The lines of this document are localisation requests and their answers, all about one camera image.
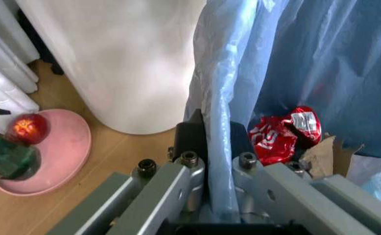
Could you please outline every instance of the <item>black bolt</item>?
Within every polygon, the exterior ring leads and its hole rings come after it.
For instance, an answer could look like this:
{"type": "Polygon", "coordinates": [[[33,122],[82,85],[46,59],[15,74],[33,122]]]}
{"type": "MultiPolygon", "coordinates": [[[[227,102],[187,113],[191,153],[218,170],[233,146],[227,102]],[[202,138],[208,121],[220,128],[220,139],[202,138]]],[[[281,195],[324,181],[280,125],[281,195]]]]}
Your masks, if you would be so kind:
{"type": "Polygon", "coordinates": [[[238,156],[238,163],[244,169],[251,169],[256,165],[256,155],[251,152],[243,152],[238,156]]]}
{"type": "Polygon", "coordinates": [[[167,158],[168,158],[169,162],[173,161],[173,157],[174,157],[173,152],[174,152],[174,147],[169,147],[167,149],[167,158]]]}
{"type": "Polygon", "coordinates": [[[156,170],[156,163],[151,159],[144,159],[138,163],[138,174],[143,178],[153,177],[156,170]]]}
{"type": "Polygon", "coordinates": [[[180,155],[180,163],[189,168],[198,165],[198,155],[193,151],[185,151],[180,155]]]}

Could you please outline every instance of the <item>wooden floor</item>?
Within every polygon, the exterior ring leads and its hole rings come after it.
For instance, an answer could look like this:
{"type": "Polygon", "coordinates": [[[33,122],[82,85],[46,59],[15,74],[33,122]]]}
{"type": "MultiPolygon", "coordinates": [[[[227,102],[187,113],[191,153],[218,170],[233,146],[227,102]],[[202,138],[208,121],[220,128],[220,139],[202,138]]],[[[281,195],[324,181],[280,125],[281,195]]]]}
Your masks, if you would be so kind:
{"type": "Polygon", "coordinates": [[[38,91],[29,96],[41,110],[61,108],[82,115],[90,126],[93,146],[81,171],[53,192],[16,197],[0,191],[0,235],[46,233],[112,172],[129,174],[144,158],[152,158],[158,164],[166,162],[167,148],[174,141],[174,129],[137,136],[104,126],[92,115],[70,81],[51,72],[50,64],[35,61],[30,67],[40,80],[38,91]]]}

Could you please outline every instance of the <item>hex socket screw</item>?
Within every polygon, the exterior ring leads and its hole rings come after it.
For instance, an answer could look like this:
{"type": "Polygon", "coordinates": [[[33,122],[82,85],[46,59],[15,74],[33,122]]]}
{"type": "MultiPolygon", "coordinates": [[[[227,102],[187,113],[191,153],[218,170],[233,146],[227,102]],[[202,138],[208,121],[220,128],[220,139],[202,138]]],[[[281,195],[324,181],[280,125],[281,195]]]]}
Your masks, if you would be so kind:
{"type": "Polygon", "coordinates": [[[155,161],[151,159],[144,159],[138,163],[138,174],[143,178],[151,178],[156,174],[157,166],[155,161]]]}
{"type": "Polygon", "coordinates": [[[250,170],[256,165],[257,157],[254,153],[243,152],[238,156],[238,164],[247,170],[250,170]]]}
{"type": "Polygon", "coordinates": [[[193,151],[185,151],[180,155],[180,163],[189,168],[198,166],[198,155],[193,151]]]}

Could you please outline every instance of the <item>cardboard piece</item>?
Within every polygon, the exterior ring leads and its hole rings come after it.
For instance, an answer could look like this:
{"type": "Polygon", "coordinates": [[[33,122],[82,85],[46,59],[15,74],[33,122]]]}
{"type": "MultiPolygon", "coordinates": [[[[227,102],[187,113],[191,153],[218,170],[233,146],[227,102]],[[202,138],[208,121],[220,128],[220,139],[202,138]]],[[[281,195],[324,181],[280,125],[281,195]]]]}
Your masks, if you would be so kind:
{"type": "Polygon", "coordinates": [[[361,150],[364,146],[364,144],[361,144],[360,146],[353,148],[343,148],[343,140],[336,138],[333,146],[333,173],[346,177],[352,160],[352,155],[361,150]]]}
{"type": "Polygon", "coordinates": [[[310,175],[313,179],[333,175],[333,142],[335,136],[328,137],[316,146],[308,149],[300,161],[311,164],[310,175]]]}

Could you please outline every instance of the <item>red apple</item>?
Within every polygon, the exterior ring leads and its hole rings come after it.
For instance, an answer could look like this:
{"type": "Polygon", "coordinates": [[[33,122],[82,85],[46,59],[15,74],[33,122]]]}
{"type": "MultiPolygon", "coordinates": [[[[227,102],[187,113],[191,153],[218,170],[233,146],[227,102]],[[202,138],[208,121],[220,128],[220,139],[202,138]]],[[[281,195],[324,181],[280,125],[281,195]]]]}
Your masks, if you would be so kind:
{"type": "Polygon", "coordinates": [[[37,144],[49,133],[47,120],[39,114],[22,114],[10,123],[8,135],[26,144],[37,144]]]}

